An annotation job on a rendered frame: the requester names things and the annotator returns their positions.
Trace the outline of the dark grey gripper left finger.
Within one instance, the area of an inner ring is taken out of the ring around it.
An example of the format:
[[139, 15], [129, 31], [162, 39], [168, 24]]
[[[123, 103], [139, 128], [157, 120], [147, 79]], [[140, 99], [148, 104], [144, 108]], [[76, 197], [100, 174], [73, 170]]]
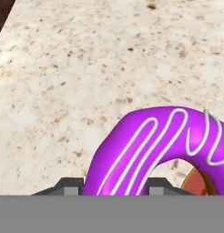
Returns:
[[84, 185], [82, 177], [62, 177], [53, 187], [35, 193], [35, 196], [80, 196]]

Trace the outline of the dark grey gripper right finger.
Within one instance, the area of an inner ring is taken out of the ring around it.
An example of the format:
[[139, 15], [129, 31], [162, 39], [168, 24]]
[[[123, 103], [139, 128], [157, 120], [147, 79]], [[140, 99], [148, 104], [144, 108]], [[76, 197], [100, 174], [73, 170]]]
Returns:
[[188, 191], [173, 187], [165, 177], [149, 177], [146, 194], [148, 196], [189, 195]]

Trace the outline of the purple iced doughnut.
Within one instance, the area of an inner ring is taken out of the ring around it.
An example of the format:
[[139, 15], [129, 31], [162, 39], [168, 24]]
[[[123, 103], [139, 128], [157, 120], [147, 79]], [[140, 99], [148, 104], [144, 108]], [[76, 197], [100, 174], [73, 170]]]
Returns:
[[180, 158], [204, 177], [210, 195], [224, 195], [224, 123], [208, 110], [159, 106], [120, 119], [93, 156], [85, 195], [143, 195], [152, 171]]

